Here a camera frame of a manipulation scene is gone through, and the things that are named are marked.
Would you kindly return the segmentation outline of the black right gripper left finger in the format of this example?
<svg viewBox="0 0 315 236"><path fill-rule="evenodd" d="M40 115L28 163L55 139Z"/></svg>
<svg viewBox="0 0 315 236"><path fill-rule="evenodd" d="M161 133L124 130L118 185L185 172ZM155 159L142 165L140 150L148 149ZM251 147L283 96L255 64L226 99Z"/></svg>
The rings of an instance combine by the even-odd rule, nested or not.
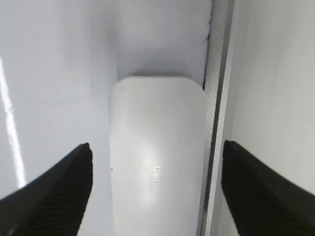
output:
<svg viewBox="0 0 315 236"><path fill-rule="evenodd" d="M0 201L2 236L75 236L93 186L93 153L80 144Z"/></svg>

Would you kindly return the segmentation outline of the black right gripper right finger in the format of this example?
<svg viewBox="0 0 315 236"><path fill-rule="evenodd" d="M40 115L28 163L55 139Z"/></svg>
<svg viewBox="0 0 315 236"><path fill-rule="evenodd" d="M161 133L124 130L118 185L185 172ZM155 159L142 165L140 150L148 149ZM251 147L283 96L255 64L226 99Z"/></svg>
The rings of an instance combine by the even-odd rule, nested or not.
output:
<svg viewBox="0 0 315 236"><path fill-rule="evenodd" d="M222 190L241 236L313 236L315 197L235 141L225 141Z"/></svg>

